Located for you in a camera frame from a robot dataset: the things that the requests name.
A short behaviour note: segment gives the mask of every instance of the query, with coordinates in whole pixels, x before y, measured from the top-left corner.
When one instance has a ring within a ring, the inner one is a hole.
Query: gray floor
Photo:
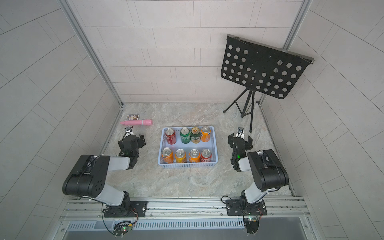
[[[128,104],[121,119],[127,114],[140,114],[140,119],[153,119],[152,126],[134,126],[133,132],[143,134],[147,145],[139,150],[140,157],[131,170],[110,172],[107,182],[119,190],[129,192],[132,197],[187,197],[240,195],[252,183],[252,174],[237,172],[230,164],[232,149],[228,135],[244,127],[249,134],[250,115],[244,118],[236,106],[225,114],[228,103],[157,103]],[[164,169],[157,164],[161,132],[164,127],[203,126],[215,128],[218,163],[214,167]],[[117,155],[117,142],[122,138],[124,126],[118,124],[105,155]],[[256,106],[253,117],[253,151],[274,149],[260,109]],[[288,186],[271,195],[291,195]]]

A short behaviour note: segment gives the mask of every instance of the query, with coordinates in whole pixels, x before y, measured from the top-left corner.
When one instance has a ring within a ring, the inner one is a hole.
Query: pink toy
[[[120,122],[122,125],[152,125],[152,119],[144,119],[144,120],[130,120],[130,121],[122,121]]]

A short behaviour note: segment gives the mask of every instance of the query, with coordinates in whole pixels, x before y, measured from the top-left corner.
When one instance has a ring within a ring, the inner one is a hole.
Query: tripod stand
[[[244,95],[244,93],[246,93],[246,91],[249,91],[248,93],[248,97],[247,97],[247,101],[245,102],[245,105],[244,105],[244,108],[243,108],[243,111],[240,109],[239,105],[237,104],[237,100],[239,100],[241,98],[241,96]],[[252,96],[252,103],[251,103],[251,111],[249,113],[245,113],[247,111],[247,107],[248,107],[248,104],[249,104],[249,99],[251,98]],[[254,101],[255,101],[255,91],[252,90],[252,89],[249,89],[247,88],[246,90],[244,90],[232,103],[231,105],[229,105],[229,107],[227,107],[226,110],[223,111],[223,113],[225,113],[230,107],[232,107],[233,104],[236,104],[237,108],[239,109],[240,113],[241,113],[241,116],[240,117],[244,117],[246,115],[249,115],[251,114],[251,126],[249,128],[249,132],[252,132],[252,122],[253,122],[253,104],[254,104]]]

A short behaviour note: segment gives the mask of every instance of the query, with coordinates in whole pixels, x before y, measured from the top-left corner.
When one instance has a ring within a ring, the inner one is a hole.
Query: white wall tile
[[[84,26],[133,26],[126,1],[73,0]]]
[[[194,66],[193,48],[149,48],[152,66]]]
[[[39,157],[37,155],[32,159],[31,164],[35,165],[36,167],[39,167],[41,169],[44,169],[50,173],[53,173],[53,174],[55,174],[57,169],[59,168],[59,166],[57,166],[51,162],[48,162],[47,160],[42,159],[41,157]]]
[[[215,82],[216,67],[176,67],[178,82]]]
[[[384,114],[331,65],[313,86],[360,143],[384,130]]]
[[[192,1],[135,1],[141,26],[194,26]]]
[[[380,0],[326,1],[320,16],[364,39],[382,18],[384,2]]]
[[[308,119],[296,128],[295,133],[321,184],[341,176],[332,155],[328,153]]]
[[[2,231],[2,238],[16,238],[21,226],[24,225],[52,177],[52,173],[33,165],[28,165],[0,203],[0,211],[2,213],[0,223],[2,229],[7,229]]]
[[[336,189],[348,186],[347,181],[343,176],[332,179],[328,182],[325,182],[321,185],[325,193],[332,192]]]
[[[381,237],[361,207],[361,202],[357,200],[350,187],[329,192],[327,193],[327,197],[348,239],[380,240]]]
[[[99,48],[107,67],[146,66],[140,48]]]
[[[107,48],[154,48],[152,28],[99,27]]]
[[[227,46],[227,34],[261,42],[264,30],[265,28],[212,28],[210,47],[225,48]]]
[[[71,107],[48,140],[41,147],[37,153],[38,156],[59,166],[80,130],[83,128],[86,120],[87,119],[79,112],[79,110],[75,107]]]
[[[290,28],[266,28],[261,43],[282,48]]]
[[[75,71],[70,71],[39,103],[49,114],[61,121],[86,86]]]
[[[368,141],[361,144],[361,146],[367,151],[372,160],[384,172],[384,132],[372,137]]]
[[[57,2],[51,0],[3,0],[0,15],[15,28],[59,8]]]
[[[54,127],[33,112],[25,118],[0,143],[2,184],[0,195],[5,196],[11,189],[35,154],[39,151]]]
[[[297,35],[311,48],[317,50],[332,26],[333,23],[330,21],[312,11],[308,11]]]
[[[256,27],[290,28],[300,5],[300,2],[262,2]]]
[[[221,67],[225,48],[202,48],[200,50],[200,66]]]
[[[309,161],[304,162],[297,167],[301,182],[304,185],[316,217],[322,227],[339,225],[339,221],[325,195],[321,185],[316,178]]]
[[[367,98],[384,90],[384,69],[377,67],[384,65],[384,53],[347,31],[339,29],[322,56]]]
[[[304,80],[295,98],[320,138],[341,124],[341,120],[308,80]]]
[[[80,95],[78,102],[91,114],[107,89],[107,85],[99,75]]]
[[[121,94],[155,94],[151,83],[116,83]]]
[[[0,73],[12,79],[55,47],[37,21],[6,32],[0,36]]]
[[[201,2],[202,27],[248,27],[253,6],[259,2]]]
[[[72,42],[67,41],[35,62],[24,73],[41,90],[48,93],[81,60]]]
[[[85,35],[94,48],[106,48],[103,38],[101,37],[97,27],[83,27]]]
[[[194,93],[195,83],[157,83],[159,94]]]
[[[153,28],[158,48],[209,48],[210,28]]]
[[[200,83],[200,94],[232,94],[234,87],[233,82]]]
[[[380,169],[350,132],[328,145],[327,149],[370,220],[383,221],[383,215],[377,211],[384,202],[384,192],[377,191],[377,186],[384,185]]]
[[[75,35],[74,30],[61,9],[45,15],[44,19],[62,43]]]
[[[76,144],[73,144],[69,151],[66,151],[66,156],[48,187],[43,194],[40,193],[39,197],[41,196],[41,198],[38,201],[38,204],[54,208],[60,206],[60,203],[64,198],[63,191],[61,190],[63,182],[68,177],[68,173],[71,172],[77,160],[79,160],[79,157],[83,154],[86,154],[86,151]]]

